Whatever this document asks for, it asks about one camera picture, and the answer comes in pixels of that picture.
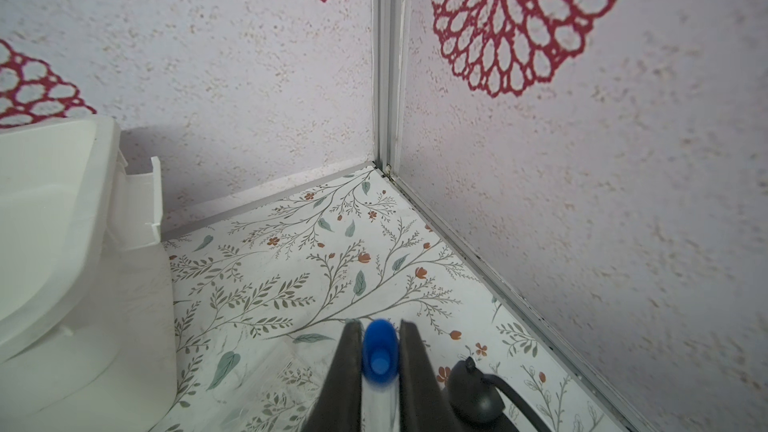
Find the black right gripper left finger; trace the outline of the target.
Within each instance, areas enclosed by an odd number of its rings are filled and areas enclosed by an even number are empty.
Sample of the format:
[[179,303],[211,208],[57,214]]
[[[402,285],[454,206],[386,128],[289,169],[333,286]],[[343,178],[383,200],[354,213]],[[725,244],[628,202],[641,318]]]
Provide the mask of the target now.
[[362,326],[345,324],[330,369],[303,431],[361,430]]

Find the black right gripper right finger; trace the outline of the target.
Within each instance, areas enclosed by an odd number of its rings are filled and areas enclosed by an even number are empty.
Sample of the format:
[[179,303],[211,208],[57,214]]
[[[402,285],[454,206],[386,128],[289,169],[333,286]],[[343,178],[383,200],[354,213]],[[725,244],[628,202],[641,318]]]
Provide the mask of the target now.
[[399,329],[399,410],[401,431],[460,431],[442,396],[417,326],[405,320]]

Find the blue capped test tube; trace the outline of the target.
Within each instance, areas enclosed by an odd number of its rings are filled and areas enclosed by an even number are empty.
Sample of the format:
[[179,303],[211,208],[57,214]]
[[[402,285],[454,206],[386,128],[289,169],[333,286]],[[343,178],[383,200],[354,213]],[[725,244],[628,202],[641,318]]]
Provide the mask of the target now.
[[377,319],[366,328],[362,341],[363,431],[398,431],[399,341],[395,327]]

